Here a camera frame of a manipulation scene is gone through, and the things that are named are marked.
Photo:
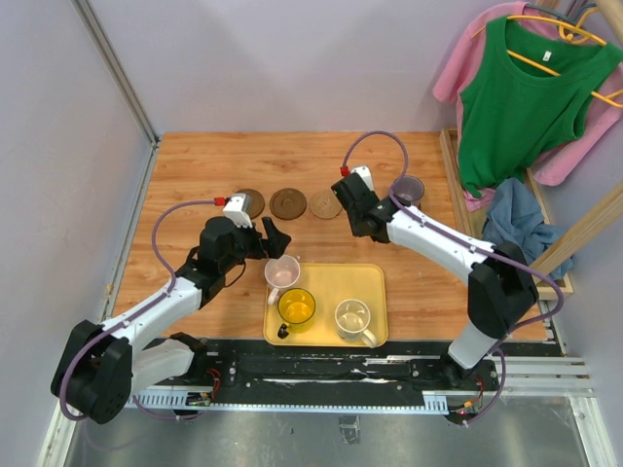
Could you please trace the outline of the purple black cup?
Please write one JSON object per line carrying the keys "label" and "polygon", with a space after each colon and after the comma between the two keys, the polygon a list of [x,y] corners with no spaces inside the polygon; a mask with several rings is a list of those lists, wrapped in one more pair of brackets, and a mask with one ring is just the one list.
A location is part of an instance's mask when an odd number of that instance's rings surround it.
{"label": "purple black cup", "polygon": [[421,202],[425,193],[421,179],[412,175],[404,175],[394,181],[393,192],[400,200],[416,208],[421,208]]}

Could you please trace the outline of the pink cup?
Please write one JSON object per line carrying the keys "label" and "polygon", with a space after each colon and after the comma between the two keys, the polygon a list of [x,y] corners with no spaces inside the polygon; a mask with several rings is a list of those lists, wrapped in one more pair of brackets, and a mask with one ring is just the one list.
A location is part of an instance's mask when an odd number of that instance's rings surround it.
{"label": "pink cup", "polygon": [[301,266],[292,256],[282,255],[278,259],[269,259],[264,269],[268,285],[267,304],[275,305],[284,291],[297,284],[300,274]]}

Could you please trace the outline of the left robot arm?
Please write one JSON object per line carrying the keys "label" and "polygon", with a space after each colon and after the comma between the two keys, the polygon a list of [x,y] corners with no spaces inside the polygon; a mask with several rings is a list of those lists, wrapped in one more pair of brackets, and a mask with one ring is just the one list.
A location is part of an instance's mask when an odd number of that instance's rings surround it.
{"label": "left robot arm", "polygon": [[71,331],[51,383],[62,413],[72,421],[104,424],[130,397],[170,377],[195,385],[208,374],[207,348],[177,333],[152,342],[183,317],[211,302],[226,286],[226,275],[248,260],[278,259],[291,241],[272,218],[265,230],[238,227],[226,217],[209,219],[198,246],[157,293],[100,324],[84,320]]}

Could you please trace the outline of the dark brown coaster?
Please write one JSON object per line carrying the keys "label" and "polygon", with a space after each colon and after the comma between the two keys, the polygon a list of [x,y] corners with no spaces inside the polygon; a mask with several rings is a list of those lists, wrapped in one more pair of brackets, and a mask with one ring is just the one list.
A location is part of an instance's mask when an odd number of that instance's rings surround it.
{"label": "dark brown coaster", "polygon": [[294,188],[283,188],[270,199],[271,212],[281,220],[291,221],[301,217],[307,209],[305,195]]}
{"label": "dark brown coaster", "polygon": [[244,188],[237,191],[237,195],[245,195],[248,204],[246,212],[251,219],[258,218],[265,209],[265,198],[264,196],[255,189]]}

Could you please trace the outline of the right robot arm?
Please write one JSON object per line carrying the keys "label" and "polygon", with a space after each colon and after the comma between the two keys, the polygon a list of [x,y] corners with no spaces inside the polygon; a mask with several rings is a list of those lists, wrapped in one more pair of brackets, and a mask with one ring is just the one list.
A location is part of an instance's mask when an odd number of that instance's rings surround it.
{"label": "right robot arm", "polygon": [[440,357],[438,372],[454,389],[476,377],[476,368],[536,303],[538,294],[517,245],[470,238],[390,197],[380,199],[371,178],[353,172],[331,190],[357,237],[415,251],[467,286],[468,322]]}

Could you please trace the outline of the woven coaster back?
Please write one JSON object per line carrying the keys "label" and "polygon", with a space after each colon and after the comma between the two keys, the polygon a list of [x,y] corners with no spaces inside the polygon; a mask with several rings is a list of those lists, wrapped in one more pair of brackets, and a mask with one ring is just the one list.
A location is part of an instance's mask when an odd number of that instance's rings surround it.
{"label": "woven coaster back", "polygon": [[342,206],[330,189],[316,192],[310,199],[311,213],[320,219],[329,220],[337,217]]}

